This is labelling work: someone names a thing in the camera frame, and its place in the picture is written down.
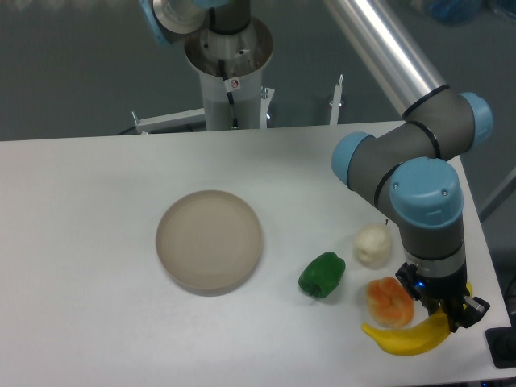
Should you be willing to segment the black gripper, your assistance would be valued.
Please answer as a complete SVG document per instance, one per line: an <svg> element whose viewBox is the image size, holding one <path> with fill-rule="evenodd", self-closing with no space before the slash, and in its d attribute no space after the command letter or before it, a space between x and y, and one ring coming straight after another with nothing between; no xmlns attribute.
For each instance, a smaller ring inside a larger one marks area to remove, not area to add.
<svg viewBox="0 0 516 387"><path fill-rule="evenodd" d="M486 300L473 297L468 290L466 264L445 277L426 277L418 273L415 264L404 263L396 272L396 278L429 315L441 310L447 317L450 332L475 325L490 308Z"/></svg>

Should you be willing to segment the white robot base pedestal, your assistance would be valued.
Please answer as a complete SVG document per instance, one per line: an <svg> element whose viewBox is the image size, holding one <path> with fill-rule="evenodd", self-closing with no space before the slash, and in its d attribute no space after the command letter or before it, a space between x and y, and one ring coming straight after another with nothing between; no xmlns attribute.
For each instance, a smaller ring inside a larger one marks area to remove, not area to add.
<svg viewBox="0 0 516 387"><path fill-rule="evenodd" d="M202 30L185 40L185 54L199 76L208 131L261 127L262 72L273 54L265 24L252 17L234 35Z"/></svg>

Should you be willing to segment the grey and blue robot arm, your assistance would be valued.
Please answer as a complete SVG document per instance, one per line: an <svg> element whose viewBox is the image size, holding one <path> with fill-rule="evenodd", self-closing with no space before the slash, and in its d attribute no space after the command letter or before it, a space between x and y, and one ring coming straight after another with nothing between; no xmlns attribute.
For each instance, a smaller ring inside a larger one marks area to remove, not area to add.
<svg viewBox="0 0 516 387"><path fill-rule="evenodd" d="M189 63L210 79L202 88L210 130L266 122L256 75L273 41L248 1L143 1L159 41L184 40ZM456 94L380 1L329 1L327 9L403 117L374 137L346 135L331 158L334 174L399 228L406 262L397 278L430 312L445 313L452 331L482 320L488 302L466 288L463 194L449 160L493 129L486 101Z"/></svg>

